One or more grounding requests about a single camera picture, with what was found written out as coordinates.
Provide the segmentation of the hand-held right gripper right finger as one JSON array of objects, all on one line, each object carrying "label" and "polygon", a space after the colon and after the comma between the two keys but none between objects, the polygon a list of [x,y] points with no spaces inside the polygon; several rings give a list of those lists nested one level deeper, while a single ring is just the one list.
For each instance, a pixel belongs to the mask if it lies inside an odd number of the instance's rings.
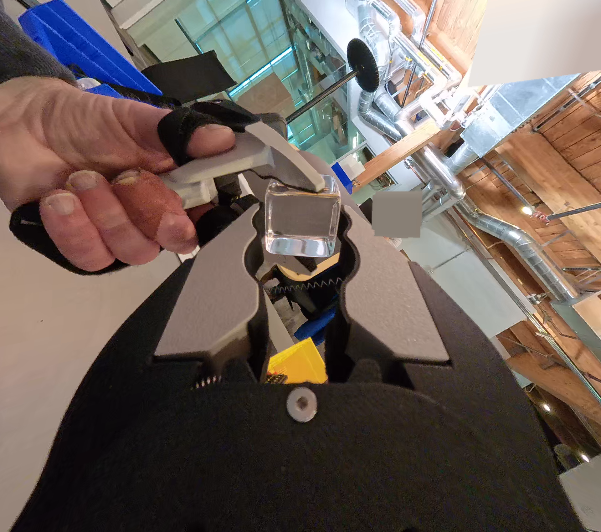
[{"label": "hand-held right gripper right finger", "polygon": [[338,238],[342,283],[326,328],[328,381],[347,382],[363,360],[376,363],[384,382],[401,382],[406,364],[450,365],[407,258],[349,206],[342,207]]}]

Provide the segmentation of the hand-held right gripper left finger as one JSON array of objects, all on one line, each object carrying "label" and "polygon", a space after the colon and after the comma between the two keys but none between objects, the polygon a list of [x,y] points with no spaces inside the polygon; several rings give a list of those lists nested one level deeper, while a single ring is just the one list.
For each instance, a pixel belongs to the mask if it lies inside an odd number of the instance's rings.
[{"label": "hand-held right gripper left finger", "polygon": [[195,360],[219,375],[231,360],[245,361],[264,381],[269,348],[263,265],[265,210],[249,203],[225,230],[199,250],[158,342],[158,360]]}]

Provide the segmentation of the clear acrylic cube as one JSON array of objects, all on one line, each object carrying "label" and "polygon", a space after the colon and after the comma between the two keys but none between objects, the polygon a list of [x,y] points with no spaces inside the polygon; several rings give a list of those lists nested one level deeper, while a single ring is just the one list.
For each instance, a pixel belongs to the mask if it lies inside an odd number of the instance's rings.
[{"label": "clear acrylic cube", "polygon": [[335,178],[322,176],[318,193],[270,181],[265,193],[265,248],[277,256],[334,255],[342,198]]}]

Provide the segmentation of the person's left forearm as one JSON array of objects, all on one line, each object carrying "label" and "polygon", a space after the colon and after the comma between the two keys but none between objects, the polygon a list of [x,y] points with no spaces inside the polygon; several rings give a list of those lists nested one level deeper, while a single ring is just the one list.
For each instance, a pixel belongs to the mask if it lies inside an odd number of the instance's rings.
[{"label": "person's left forearm", "polygon": [[1,83],[21,77],[55,78],[77,85],[73,73],[9,17],[1,0]]}]

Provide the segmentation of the person's left hand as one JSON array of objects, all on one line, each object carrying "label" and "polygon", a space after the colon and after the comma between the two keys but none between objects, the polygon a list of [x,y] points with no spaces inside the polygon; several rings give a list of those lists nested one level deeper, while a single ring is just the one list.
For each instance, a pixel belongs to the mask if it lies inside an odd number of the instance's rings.
[{"label": "person's left hand", "polygon": [[157,126],[167,110],[84,92],[59,79],[1,85],[1,200],[39,201],[44,228],[73,266],[144,265],[163,249],[190,254],[195,222],[158,174],[176,168]]}]

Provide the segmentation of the blue plastic part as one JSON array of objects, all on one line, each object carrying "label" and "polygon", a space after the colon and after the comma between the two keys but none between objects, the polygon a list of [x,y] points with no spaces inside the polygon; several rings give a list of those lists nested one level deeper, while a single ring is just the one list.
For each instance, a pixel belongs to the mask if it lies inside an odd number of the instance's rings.
[{"label": "blue plastic part", "polygon": [[325,330],[335,317],[336,307],[324,311],[318,318],[307,320],[294,333],[298,341],[311,339],[316,346],[320,346],[325,340]]}]

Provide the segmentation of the yellow plastic bin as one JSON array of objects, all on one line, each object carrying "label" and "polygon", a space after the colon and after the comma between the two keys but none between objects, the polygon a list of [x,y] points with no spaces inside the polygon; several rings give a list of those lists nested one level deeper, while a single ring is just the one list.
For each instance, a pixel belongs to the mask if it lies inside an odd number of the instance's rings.
[{"label": "yellow plastic bin", "polygon": [[325,363],[314,342],[306,339],[272,356],[266,382],[291,385],[327,383]]}]

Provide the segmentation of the silver insulated pipe run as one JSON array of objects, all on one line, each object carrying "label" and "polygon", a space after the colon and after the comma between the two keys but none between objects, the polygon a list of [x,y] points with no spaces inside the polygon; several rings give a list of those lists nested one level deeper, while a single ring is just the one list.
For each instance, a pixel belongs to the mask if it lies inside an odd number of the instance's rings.
[{"label": "silver insulated pipe run", "polygon": [[[413,118],[425,112],[427,117],[420,123],[434,123],[442,130],[445,115],[438,103],[449,90],[459,86],[459,72],[431,44],[424,42],[425,50],[419,48],[425,31],[425,14],[413,0],[394,0],[412,18],[414,30],[410,37],[401,31],[398,15],[381,0],[345,0],[347,9],[357,15],[359,35],[374,57],[379,81],[374,90],[363,90],[359,98],[358,113],[368,125],[384,136],[396,140],[412,137],[417,131]],[[408,105],[401,107],[387,93],[386,84],[391,79],[395,58],[402,55],[409,59],[410,67],[416,65],[422,73],[431,76],[432,85]]]}]

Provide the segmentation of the blue plastic bin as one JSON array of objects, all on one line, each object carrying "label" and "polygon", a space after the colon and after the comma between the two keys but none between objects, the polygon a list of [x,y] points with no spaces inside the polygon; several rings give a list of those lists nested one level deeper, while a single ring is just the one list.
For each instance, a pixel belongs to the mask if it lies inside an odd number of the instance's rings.
[{"label": "blue plastic bin", "polygon": [[64,66],[84,77],[161,96],[162,92],[64,0],[51,0],[19,16],[23,31]]}]

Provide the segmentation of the silver spiral duct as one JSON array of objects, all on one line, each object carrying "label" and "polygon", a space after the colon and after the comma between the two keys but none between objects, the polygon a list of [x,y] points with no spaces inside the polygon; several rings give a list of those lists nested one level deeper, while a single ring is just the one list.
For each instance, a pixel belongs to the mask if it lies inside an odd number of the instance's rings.
[{"label": "silver spiral duct", "polygon": [[455,207],[478,230],[494,236],[512,248],[557,301],[568,303],[579,297],[578,291],[560,272],[542,246],[521,228],[484,213],[468,197],[458,201]]}]

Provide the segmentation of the silver rectangular duct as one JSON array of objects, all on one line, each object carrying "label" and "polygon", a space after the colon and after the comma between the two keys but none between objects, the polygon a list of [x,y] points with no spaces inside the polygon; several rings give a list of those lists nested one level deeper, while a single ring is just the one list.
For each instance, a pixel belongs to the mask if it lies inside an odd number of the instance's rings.
[{"label": "silver rectangular duct", "polygon": [[500,145],[514,130],[533,118],[579,74],[504,83],[470,115],[461,133],[465,146],[477,158]]}]

